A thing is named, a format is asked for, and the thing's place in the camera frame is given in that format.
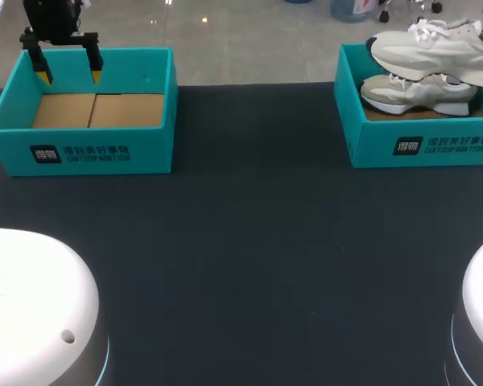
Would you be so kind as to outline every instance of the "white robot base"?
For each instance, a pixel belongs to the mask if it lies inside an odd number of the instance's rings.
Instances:
[[[465,272],[444,370],[449,386],[483,386],[483,246]]]
[[[97,284],[67,245],[0,229],[0,386],[111,386]]]

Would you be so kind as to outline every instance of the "sneaker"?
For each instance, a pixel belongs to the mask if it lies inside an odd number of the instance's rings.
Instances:
[[[480,21],[451,24],[420,19],[408,32],[387,31],[367,41],[373,58],[388,72],[408,80],[449,74],[483,87],[483,30]]]
[[[477,87],[451,80],[446,75],[430,75],[420,82],[408,82],[390,74],[372,76],[361,86],[361,97],[389,114],[402,114],[415,106],[437,113],[469,115],[469,102]]]

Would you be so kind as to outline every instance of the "teal box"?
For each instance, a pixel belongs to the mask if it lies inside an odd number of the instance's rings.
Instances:
[[[353,167],[483,165],[483,117],[367,120],[357,86],[382,73],[365,44],[341,46],[335,98]],[[483,112],[483,90],[476,102]]]
[[[84,49],[43,53],[52,70],[52,85],[33,72],[23,51],[0,97],[0,160],[8,175],[170,172],[178,98],[170,48],[102,48],[104,67],[97,84]],[[42,95],[61,93],[163,94],[161,125],[32,129]]]

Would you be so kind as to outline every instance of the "blue bottle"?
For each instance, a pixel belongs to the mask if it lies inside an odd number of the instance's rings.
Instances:
[[[331,15],[346,23],[359,23],[368,19],[376,0],[331,0]]]

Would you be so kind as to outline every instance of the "dark table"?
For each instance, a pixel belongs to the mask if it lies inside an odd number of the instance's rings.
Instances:
[[[92,270],[117,385],[444,385],[483,167],[353,170],[332,84],[183,87],[178,109],[171,175],[0,165],[0,228]]]

